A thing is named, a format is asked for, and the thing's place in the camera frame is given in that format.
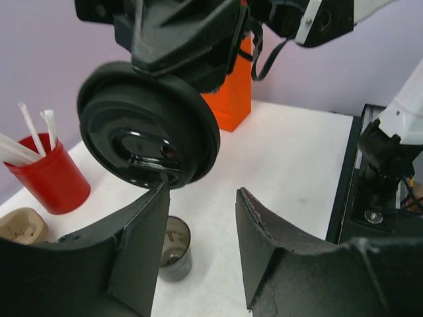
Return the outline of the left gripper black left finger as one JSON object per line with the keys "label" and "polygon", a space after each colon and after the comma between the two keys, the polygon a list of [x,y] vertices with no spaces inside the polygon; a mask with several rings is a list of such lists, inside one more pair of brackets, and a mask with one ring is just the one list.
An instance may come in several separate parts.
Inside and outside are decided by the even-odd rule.
{"label": "left gripper black left finger", "polygon": [[2,316],[149,316],[169,214],[162,184],[54,243],[1,241]]}

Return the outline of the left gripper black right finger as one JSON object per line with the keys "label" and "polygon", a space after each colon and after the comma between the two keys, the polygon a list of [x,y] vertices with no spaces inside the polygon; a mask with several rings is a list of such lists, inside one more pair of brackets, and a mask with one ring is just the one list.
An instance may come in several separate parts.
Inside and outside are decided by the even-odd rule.
{"label": "left gripper black right finger", "polygon": [[421,316],[422,240],[321,240],[246,188],[235,215],[247,308],[254,316]]}

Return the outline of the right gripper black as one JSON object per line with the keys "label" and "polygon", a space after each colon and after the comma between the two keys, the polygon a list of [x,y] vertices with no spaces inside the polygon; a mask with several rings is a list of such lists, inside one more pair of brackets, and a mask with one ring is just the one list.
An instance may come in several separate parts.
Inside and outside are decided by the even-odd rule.
{"label": "right gripper black", "polygon": [[242,1],[75,1],[77,18],[109,24],[133,68],[215,92],[235,68],[249,8]]}

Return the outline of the dark coffee cup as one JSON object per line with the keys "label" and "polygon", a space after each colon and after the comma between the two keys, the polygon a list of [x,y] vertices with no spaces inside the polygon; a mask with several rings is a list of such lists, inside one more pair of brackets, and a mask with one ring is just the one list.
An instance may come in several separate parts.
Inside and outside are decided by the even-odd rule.
{"label": "dark coffee cup", "polygon": [[168,216],[161,253],[159,278],[168,283],[181,281],[192,269],[191,231],[182,219]]}

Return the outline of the black cup lid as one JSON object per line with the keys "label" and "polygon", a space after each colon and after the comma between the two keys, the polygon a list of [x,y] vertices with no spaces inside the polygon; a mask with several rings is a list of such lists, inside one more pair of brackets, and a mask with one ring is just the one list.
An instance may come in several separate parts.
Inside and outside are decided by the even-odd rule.
{"label": "black cup lid", "polygon": [[128,62],[97,67],[81,85],[77,113],[93,158],[138,187],[196,182],[219,153],[218,124],[200,94],[178,77],[141,75]]}

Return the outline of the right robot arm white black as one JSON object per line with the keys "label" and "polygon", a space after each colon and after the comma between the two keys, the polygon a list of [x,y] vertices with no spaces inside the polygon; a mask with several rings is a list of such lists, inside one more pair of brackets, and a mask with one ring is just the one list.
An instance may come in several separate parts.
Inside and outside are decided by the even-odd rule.
{"label": "right robot arm white black", "polygon": [[237,62],[235,91],[259,101],[358,115],[388,108],[422,59],[421,1],[75,1],[127,61],[81,85],[81,138],[119,179],[178,189],[213,168],[221,135],[204,96]]}

